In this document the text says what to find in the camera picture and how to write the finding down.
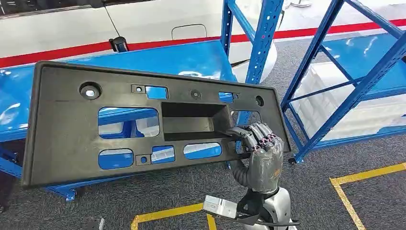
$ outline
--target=white plastic bin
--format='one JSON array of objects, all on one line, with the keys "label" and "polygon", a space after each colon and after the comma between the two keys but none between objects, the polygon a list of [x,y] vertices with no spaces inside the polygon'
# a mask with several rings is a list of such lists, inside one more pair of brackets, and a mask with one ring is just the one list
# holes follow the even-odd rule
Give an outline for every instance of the white plastic bin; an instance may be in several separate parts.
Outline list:
[{"label": "white plastic bin", "polygon": [[[303,96],[348,79],[332,62],[314,63],[309,67],[294,94]],[[292,102],[307,135],[311,138],[354,90],[347,85]],[[406,114],[406,95],[362,101],[351,109],[322,139],[332,140],[377,133]]]}]

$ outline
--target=floor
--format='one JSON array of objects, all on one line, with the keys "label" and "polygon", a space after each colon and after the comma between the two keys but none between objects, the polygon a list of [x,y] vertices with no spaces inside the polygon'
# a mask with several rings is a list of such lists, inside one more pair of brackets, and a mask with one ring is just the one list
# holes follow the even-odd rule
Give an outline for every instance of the floor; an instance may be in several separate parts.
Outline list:
[{"label": "floor", "polygon": [[[263,85],[286,91],[310,40],[277,42],[278,60]],[[327,61],[317,57],[316,62]],[[300,219],[300,230],[356,230],[329,178],[405,162],[406,135],[331,147],[311,152],[304,163],[285,163],[280,186],[288,189],[292,215]],[[23,141],[12,143],[23,148]],[[65,202],[41,189],[22,190],[19,181],[0,173],[0,229],[86,229],[89,222],[105,218],[105,230],[127,230],[136,215],[203,202],[206,194],[234,202],[246,190],[239,186],[223,163],[149,172],[79,190],[77,198]],[[406,217],[406,171],[343,184],[358,217],[368,230],[401,229]],[[216,219],[218,230],[243,229],[239,224]],[[208,229],[206,215],[199,211],[176,217],[142,222],[140,230]]]}]

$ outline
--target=blue shelving rack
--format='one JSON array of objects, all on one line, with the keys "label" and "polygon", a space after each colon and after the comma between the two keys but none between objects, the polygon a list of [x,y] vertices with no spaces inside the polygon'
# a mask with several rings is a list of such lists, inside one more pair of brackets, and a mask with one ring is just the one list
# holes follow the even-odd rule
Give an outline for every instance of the blue shelving rack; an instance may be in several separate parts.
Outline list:
[{"label": "blue shelving rack", "polygon": [[[220,40],[189,43],[178,46],[166,46],[138,51],[128,51],[96,57],[68,60],[68,63],[151,71],[157,73],[180,74],[183,71],[194,71],[202,77],[219,76],[219,80],[237,81],[228,61],[233,17],[236,17],[253,44],[250,64],[247,72],[247,83],[258,84],[271,46],[273,33],[281,13],[283,0],[264,0],[258,21],[257,31],[249,24],[234,0],[224,0],[222,33]],[[34,66],[0,69],[0,142],[25,138],[28,127],[28,110],[32,87]],[[151,117],[150,111],[143,109],[118,109],[102,113],[100,124],[111,124]],[[240,112],[240,124],[248,120],[249,113]],[[14,154],[0,151],[0,171],[12,176],[21,177],[22,168],[15,163]],[[123,177],[115,177],[88,182],[65,184],[47,187],[66,198],[75,198],[75,188],[96,184]]]},{"label": "blue shelving rack", "polygon": [[[351,38],[353,44],[351,46],[348,45],[349,39],[323,41],[327,31],[345,2],[380,25],[389,34],[373,35],[374,41],[372,42],[371,36]],[[361,50],[356,49],[357,44],[370,44],[367,51],[365,51],[365,49],[362,51],[371,53],[361,55],[359,53]],[[306,74],[307,69],[318,52],[325,53],[346,76],[348,81],[293,98],[303,76]],[[281,103],[286,125],[299,149],[298,153],[294,155],[294,161],[291,160],[291,162],[302,162],[303,157],[310,150],[406,132],[406,126],[385,127],[373,135],[320,141],[329,130],[333,128],[350,109],[357,106],[359,102],[406,93],[406,64],[400,60],[405,53],[406,34],[399,28],[357,0],[332,0]],[[320,129],[309,138],[291,102],[350,84],[355,87],[354,91],[337,108],[330,118],[327,119]],[[305,141],[303,144],[286,116],[288,109],[292,112],[294,119],[304,134]]]}]

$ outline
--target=yellow floor marking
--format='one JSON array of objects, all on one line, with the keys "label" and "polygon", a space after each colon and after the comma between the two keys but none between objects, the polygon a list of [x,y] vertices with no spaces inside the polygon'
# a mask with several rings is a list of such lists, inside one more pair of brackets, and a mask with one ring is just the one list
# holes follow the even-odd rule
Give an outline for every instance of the yellow floor marking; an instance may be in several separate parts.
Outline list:
[{"label": "yellow floor marking", "polygon": [[344,191],[342,190],[340,185],[334,185],[334,188],[337,191],[338,196],[340,197],[341,201],[343,202],[345,208],[347,209],[348,213],[350,214],[352,220],[355,223],[355,226],[357,226],[358,230],[365,230],[365,227],[363,223],[361,222],[361,219],[358,217],[357,212],[355,212],[354,208],[352,207],[350,201],[348,200],[347,196],[345,195]]},{"label": "yellow floor marking", "polygon": [[330,178],[331,183],[334,186],[334,189],[337,191],[338,196],[340,197],[341,201],[343,202],[345,208],[347,209],[348,213],[350,214],[352,220],[354,221],[355,225],[357,226],[358,230],[366,230],[365,226],[361,222],[361,219],[358,217],[357,213],[355,212],[352,204],[348,200],[347,196],[345,195],[344,191],[341,188],[341,184],[350,183],[354,181],[360,181],[380,175],[385,175],[389,173],[395,173],[402,170],[406,170],[406,162],[401,164],[396,164],[388,167],[383,167],[380,169],[369,170],[366,172],[360,172],[348,176],[343,176],[339,178]]},{"label": "yellow floor marking", "polygon": [[207,223],[209,223],[209,230],[217,230],[215,220],[212,215],[207,214]]},{"label": "yellow floor marking", "polygon": [[363,179],[368,179],[371,177],[376,177],[380,175],[385,175],[388,173],[395,173],[398,171],[406,170],[406,162],[401,164],[396,164],[388,167],[383,167],[380,169],[374,169],[366,172],[360,172],[348,176],[343,176],[335,179],[331,179],[332,184],[345,184],[354,181],[360,181]]},{"label": "yellow floor marking", "polygon": [[[199,204],[195,204],[195,205],[167,209],[167,210],[163,210],[163,211],[159,211],[159,212],[152,212],[152,213],[147,213],[147,214],[143,214],[143,215],[137,215],[137,216],[135,216],[133,222],[131,223],[131,230],[138,230],[138,224],[142,223],[142,222],[162,219],[162,218],[167,218],[167,217],[174,217],[174,216],[191,213],[191,212],[198,212],[198,211],[202,210],[202,208],[203,208],[203,203],[199,203]],[[213,217],[211,217],[211,218],[212,219],[209,219],[209,215],[207,215],[207,221],[209,222],[209,230],[216,230],[214,218]]]}]

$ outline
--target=blue shelf surface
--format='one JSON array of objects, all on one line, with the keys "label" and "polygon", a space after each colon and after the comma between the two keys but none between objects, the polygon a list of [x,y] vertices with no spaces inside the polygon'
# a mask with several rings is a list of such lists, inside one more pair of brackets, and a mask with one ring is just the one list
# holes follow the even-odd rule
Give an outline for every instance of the blue shelf surface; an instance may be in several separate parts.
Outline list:
[{"label": "blue shelf surface", "polygon": [[354,141],[367,140],[367,139],[372,139],[372,138],[381,138],[381,137],[390,136],[390,135],[394,135],[394,134],[404,134],[404,133],[406,133],[406,126],[383,127],[376,134],[320,141],[315,145],[314,149],[320,149],[320,148],[329,147],[331,145],[340,145],[340,144],[346,144],[346,143],[354,142]]},{"label": "blue shelf surface", "polygon": [[[324,41],[330,58],[353,78],[361,78],[378,63],[397,41],[390,34],[374,34],[340,40]],[[398,61],[363,97],[364,100],[406,93],[406,63]]]},{"label": "blue shelf surface", "polygon": [[[67,63],[237,81],[220,41],[166,46],[64,61]],[[0,69],[0,142],[25,138],[34,65]],[[149,98],[162,91],[152,90]],[[146,109],[101,112],[100,124],[151,116]]]}]

